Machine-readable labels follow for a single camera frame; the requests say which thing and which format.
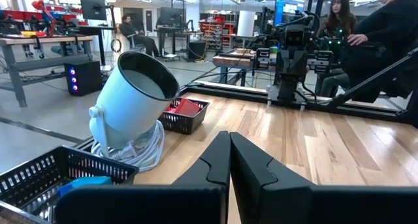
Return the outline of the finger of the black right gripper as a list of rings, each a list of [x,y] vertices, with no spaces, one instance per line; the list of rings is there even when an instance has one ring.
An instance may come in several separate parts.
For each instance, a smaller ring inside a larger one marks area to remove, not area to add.
[[[289,50],[279,50],[276,54],[276,73],[279,75],[292,73]]]
[[[305,50],[297,50],[293,57],[293,73],[304,76],[307,71],[308,53]]]

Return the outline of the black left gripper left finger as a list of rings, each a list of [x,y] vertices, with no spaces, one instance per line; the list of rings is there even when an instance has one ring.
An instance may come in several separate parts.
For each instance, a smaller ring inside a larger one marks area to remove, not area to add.
[[[199,158],[172,184],[182,188],[174,223],[226,223],[229,212],[231,138],[220,131]]]

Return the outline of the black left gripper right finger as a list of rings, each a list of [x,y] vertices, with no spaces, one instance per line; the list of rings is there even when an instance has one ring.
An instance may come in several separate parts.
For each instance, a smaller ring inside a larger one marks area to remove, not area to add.
[[[242,223],[307,223],[314,184],[232,132],[231,177]]]

